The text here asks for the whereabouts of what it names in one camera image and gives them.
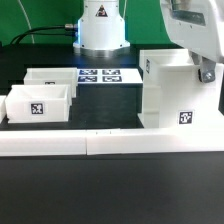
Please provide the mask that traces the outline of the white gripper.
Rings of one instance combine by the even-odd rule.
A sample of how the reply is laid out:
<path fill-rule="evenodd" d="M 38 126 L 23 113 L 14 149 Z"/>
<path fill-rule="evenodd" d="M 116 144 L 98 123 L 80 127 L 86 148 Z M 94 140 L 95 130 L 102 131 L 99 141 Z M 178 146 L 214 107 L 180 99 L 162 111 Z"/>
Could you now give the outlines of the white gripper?
<path fill-rule="evenodd" d="M 190 51 L 202 83 L 215 80 L 224 63 L 224 0 L 160 0 L 169 39 Z"/>

